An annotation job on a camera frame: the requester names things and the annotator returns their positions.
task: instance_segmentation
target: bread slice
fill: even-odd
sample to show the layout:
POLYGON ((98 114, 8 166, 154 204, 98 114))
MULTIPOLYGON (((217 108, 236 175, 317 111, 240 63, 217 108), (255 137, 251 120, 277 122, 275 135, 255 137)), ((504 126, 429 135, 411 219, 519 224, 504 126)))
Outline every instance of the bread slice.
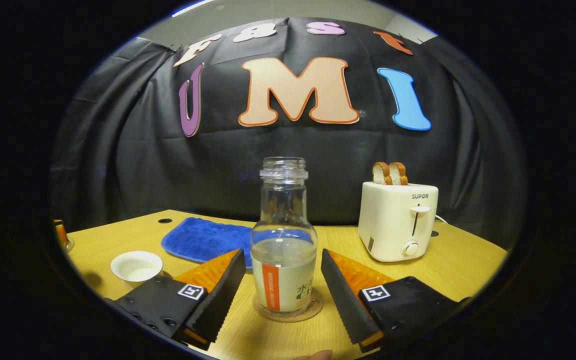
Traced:
POLYGON ((386 162, 375 162, 372 166, 372 182, 380 185, 392 185, 391 171, 386 162))
POLYGON ((393 185, 408 185, 406 177, 406 166, 401 162, 391 162, 388 165, 390 177, 393 185))

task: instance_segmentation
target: glass bottle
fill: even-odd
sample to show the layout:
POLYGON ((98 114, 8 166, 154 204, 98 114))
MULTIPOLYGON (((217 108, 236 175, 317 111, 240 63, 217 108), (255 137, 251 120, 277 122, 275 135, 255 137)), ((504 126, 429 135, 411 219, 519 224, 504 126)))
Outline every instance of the glass bottle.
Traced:
POLYGON ((306 160, 266 157, 259 174, 261 217, 250 235, 254 285, 263 309, 294 317, 310 305, 317 253, 306 217, 306 160))

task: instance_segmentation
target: white toaster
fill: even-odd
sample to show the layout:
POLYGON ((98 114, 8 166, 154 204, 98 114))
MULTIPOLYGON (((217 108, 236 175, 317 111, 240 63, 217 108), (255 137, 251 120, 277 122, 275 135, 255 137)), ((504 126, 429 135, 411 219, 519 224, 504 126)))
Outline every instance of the white toaster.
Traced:
POLYGON ((435 186, 364 182, 357 232, 368 253, 380 262, 422 256, 433 232, 438 197, 435 186))

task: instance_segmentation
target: blue cloth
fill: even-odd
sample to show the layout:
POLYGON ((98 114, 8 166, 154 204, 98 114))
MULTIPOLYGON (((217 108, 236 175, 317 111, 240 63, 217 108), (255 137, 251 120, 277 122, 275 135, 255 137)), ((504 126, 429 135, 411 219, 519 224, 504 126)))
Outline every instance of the blue cloth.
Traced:
POLYGON ((186 218, 167 233, 161 246, 170 255, 205 263, 233 250, 243 249, 246 268, 250 260, 251 227, 226 225, 200 218, 186 218))

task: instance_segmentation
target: white bowl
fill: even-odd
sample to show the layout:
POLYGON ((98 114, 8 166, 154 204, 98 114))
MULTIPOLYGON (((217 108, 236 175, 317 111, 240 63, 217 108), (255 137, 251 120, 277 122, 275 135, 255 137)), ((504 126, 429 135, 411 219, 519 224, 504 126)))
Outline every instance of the white bowl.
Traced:
POLYGON ((110 270, 129 283, 143 283, 162 272, 162 258, 148 251, 130 251, 112 259, 110 270))

